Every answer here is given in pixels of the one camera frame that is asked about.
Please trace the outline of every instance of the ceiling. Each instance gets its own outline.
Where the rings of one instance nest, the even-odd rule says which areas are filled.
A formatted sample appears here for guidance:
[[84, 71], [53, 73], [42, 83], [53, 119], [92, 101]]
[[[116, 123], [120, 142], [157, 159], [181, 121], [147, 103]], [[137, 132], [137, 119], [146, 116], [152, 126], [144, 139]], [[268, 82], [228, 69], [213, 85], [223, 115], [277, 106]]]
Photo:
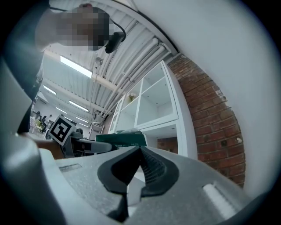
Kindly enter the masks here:
[[[50, 5], [68, 10], [79, 6], [81, 2], [50, 0]], [[94, 7], [106, 11], [127, 33], [125, 41], [115, 52], [106, 54], [104, 47], [96, 52], [88, 52], [81, 48], [53, 44], [46, 49], [43, 58], [44, 80], [40, 91], [49, 104], [66, 111], [72, 118], [77, 116], [89, 122], [94, 121], [95, 114], [111, 113], [114, 110], [118, 99], [133, 86], [128, 78], [135, 72], [139, 70], [134, 80], [140, 79], [159, 61], [177, 53], [167, 38], [138, 13], [114, 1], [101, 2], [90, 1]], [[159, 51], [160, 46], [164, 46], [165, 49]], [[61, 63], [60, 56], [92, 71], [92, 77], [89, 78]], [[95, 62], [96, 57], [103, 59], [102, 65]], [[124, 74], [127, 74], [128, 78], [123, 79]], [[43, 85], [57, 94], [52, 94]], [[69, 100], [88, 109], [89, 112], [70, 104]]]

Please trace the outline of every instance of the white shelving unit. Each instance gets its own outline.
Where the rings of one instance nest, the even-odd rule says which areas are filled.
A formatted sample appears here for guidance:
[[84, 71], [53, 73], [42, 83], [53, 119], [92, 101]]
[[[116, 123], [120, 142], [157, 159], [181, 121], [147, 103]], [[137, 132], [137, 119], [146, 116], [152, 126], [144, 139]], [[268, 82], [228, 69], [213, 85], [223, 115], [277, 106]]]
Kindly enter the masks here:
[[[129, 93], [136, 94], [132, 102]], [[184, 94], [164, 61], [120, 99], [108, 133], [132, 128], [142, 131], [147, 145], [154, 148], [160, 138], [177, 137], [179, 154], [197, 159], [195, 133]]]

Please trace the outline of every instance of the fluorescent ceiling light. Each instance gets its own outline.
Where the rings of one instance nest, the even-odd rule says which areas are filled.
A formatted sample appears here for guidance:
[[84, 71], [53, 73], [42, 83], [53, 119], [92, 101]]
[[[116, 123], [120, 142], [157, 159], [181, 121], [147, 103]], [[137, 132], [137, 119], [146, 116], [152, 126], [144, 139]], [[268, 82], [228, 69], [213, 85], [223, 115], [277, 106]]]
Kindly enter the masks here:
[[69, 119], [69, 118], [67, 118], [67, 117], [65, 117], [65, 116], [64, 116], [64, 118], [66, 118], [66, 119], [68, 119], [68, 120], [72, 121], [71, 119]]
[[86, 123], [88, 123], [88, 121], [85, 121], [85, 120], [83, 120], [83, 119], [80, 119], [80, 118], [78, 118], [78, 117], [76, 117], [77, 119], [79, 119], [79, 120], [82, 120], [82, 121], [84, 121], [84, 122], [86, 122]]
[[69, 100], [69, 103], [71, 103], [71, 104], [77, 106], [78, 108], [83, 109], [83, 110], [85, 110], [86, 112], [88, 112], [88, 110], [87, 110], [86, 108], [84, 108], [84, 107], [82, 107], [82, 106], [80, 106], [80, 105], [78, 105], [78, 104], [76, 104], [76, 103], [74, 103], [74, 102], [72, 102], [72, 101], [70, 101], [70, 100]]
[[65, 112], [65, 111], [63, 111], [63, 110], [61, 110], [61, 109], [59, 109], [58, 107], [56, 107], [58, 110], [60, 110], [60, 111], [62, 111], [63, 113], [65, 113], [65, 114], [67, 114], [67, 112]]
[[88, 127], [87, 125], [85, 125], [85, 124], [83, 124], [83, 123], [79, 123], [79, 124], [81, 124], [81, 125], [83, 125], [83, 126], [86, 126], [86, 127]]
[[43, 85], [44, 88], [46, 88], [49, 92], [53, 93], [54, 95], [57, 95], [57, 93], [53, 90], [51, 90], [50, 88], [46, 87], [45, 85]]
[[89, 77], [89, 78], [92, 77], [92, 74], [93, 74], [93, 73], [92, 73], [91, 71], [89, 71], [89, 70], [83, 68], [82, 66], [80, 66], [80, 65], [78, 65], [78, 64], [76, 64], [76, 63], [70, 61], [70, 60], [67, 59], [67, 58], [64, 58], [64, 57], [61, 56], [61, 62], [64, 63], [64, 64], [66, 64], [66, 65], [68, 65], [68, 66], [70, 66], [71, 68], [77, 70], [78, 72], [80, 72], [80, 73], [86, 75], [86, 76]]

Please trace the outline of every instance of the small plant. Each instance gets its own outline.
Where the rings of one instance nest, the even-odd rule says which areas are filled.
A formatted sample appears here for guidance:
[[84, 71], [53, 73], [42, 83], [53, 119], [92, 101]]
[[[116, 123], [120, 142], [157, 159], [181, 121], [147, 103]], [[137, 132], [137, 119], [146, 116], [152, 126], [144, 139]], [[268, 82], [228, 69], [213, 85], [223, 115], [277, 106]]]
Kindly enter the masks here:
[[135, 98], [136, 98], [136, 94], [135, 93], [129, 93], [128, 94], [128, 99], [129, 99], [129, 102], [132, 102]]

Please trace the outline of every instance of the brick pillar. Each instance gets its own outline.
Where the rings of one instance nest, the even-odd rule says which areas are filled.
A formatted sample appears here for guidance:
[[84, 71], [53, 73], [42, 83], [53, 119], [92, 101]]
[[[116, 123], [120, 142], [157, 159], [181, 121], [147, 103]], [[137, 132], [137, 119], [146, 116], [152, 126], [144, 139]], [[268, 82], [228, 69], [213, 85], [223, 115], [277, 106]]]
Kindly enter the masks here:
[[179, 55], [168, 66], [179, 81], [191, 113], [198, 159], [243, 187], [243, 138], [226, 97], [215, 82], [186, 56]]

